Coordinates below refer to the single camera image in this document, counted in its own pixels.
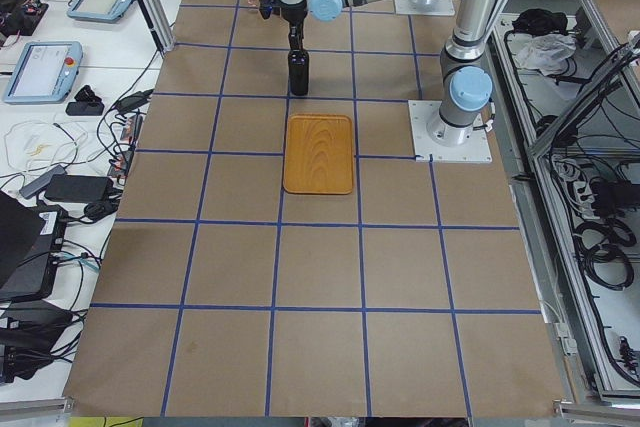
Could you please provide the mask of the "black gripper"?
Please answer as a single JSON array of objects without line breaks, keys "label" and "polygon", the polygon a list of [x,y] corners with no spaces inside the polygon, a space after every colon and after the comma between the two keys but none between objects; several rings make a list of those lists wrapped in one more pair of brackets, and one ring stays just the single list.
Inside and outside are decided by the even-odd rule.
[{"label": "black gripper", "polygon": [[291,51],[304,51],[304,20],[306,1],[297,4],[283,4],[282,17],[289,23],[288,42]]}]

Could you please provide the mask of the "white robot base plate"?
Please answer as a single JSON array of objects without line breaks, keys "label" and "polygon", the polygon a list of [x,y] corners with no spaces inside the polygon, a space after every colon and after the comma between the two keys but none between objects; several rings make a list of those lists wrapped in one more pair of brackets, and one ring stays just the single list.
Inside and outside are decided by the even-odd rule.
[{"label": "white robot base plate", "polygon": [[477,113],[472,125],[452,127],[440,116],[440,101],[408,102],[417,162],[489,164],[492,154],[484,122]]}]

